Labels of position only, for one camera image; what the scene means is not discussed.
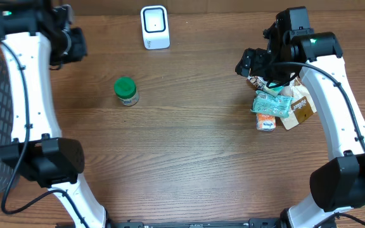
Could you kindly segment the teal snack packet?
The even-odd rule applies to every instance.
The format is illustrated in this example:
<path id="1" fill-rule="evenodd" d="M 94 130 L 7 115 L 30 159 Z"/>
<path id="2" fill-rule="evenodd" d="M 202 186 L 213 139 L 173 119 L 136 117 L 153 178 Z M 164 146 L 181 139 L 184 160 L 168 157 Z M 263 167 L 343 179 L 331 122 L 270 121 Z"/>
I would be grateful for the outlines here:
<path id="1" fill-rule="evenodd" d="M 273 95 L 264 91 L 256 91 L 251 111 L 254 113 L 261 113 L 263 115 L 270 115 L 279 118 L 289 117 L 290 105 L 293 101 L 292 97 Z"/>

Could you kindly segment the Panitee bread bag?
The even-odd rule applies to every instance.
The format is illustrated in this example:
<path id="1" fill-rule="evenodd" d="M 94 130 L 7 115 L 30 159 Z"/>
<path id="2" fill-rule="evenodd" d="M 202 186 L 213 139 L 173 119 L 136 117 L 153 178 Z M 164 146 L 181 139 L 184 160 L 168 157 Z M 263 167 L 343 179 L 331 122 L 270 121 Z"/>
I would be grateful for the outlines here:
<path id="1" fill-rule="evenodd" d="M 266 82 L 258 76 L 249 76 L 247 82 L 256 91 L 264 91 L 276 97 L 277 95 L 289 96 L 293 98 L 290 105 L 289 117 L 279 118 L 286 130 L 290 130 L 300 123 L 306 121 L 315 112 L 317 112 L 315 104 L 309 94 L 306 86 L 304 86 L 299 78 L 295 78 L 288 86 L 273 87 L 269 89 Z"/>

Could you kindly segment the orange snack packet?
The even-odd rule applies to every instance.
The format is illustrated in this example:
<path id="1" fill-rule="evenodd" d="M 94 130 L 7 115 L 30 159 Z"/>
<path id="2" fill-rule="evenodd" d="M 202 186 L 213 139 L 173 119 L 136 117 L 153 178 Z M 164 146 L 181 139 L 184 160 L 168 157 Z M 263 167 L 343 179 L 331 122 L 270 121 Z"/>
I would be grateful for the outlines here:
<path id="1" fill-rule="evenodd" d="M 273 131 L 276 128 L 276 117 L 261 113 L 256 114 L 257 130 Z"/>

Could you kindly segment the green lid jar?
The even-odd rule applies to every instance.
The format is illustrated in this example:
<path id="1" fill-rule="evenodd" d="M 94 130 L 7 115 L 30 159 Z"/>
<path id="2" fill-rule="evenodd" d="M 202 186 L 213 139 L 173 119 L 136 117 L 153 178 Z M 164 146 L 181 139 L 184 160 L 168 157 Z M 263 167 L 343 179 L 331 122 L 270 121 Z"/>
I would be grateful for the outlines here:
<path id="1" fill-rule="evenodd" d="M 130 77 L 121 77 L 114 84 L 114 92 L 124 106 L 133 106 L 139 101 L 135 81 Z"/>

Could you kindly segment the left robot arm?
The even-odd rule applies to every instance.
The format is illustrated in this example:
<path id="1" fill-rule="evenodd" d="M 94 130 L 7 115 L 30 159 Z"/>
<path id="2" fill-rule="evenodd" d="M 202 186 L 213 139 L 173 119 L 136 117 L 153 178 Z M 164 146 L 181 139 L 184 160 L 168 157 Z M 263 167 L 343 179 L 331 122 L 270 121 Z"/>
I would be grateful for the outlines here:
<path id="1" fill-rule="evenodd" d="M 0 45 L 13 105 L 11 142 L 0 155 L 15 175 L 56 196 L 74 227 L 109 227 L 108 212 L 84 176 L 82 145 L 62 136 L 54 110 L 50 72 L 87 54 L 84 34 L 73 22 L 69 4 L 0 3 Z"/>

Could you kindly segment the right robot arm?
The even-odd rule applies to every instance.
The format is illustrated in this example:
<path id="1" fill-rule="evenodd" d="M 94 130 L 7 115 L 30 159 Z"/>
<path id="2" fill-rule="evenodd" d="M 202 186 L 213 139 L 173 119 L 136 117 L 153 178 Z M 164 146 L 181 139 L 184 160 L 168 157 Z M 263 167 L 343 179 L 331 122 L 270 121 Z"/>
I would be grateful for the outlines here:
<path id="1" fill-rule="evenodd" d="M 267 87 L 299 78 L 321 120 L 328 163 L 311 174 L 310 195 L 278 218 L 252 218 L 250 227 L 334 227 L 336 219 L 365 206 L 365 120 L 350 88 L 340 43 L 317 33 L 307 9 L 288 8 L 264 30 L 266 49 L 246 49 L 235 70 L 262 77 Z"/>

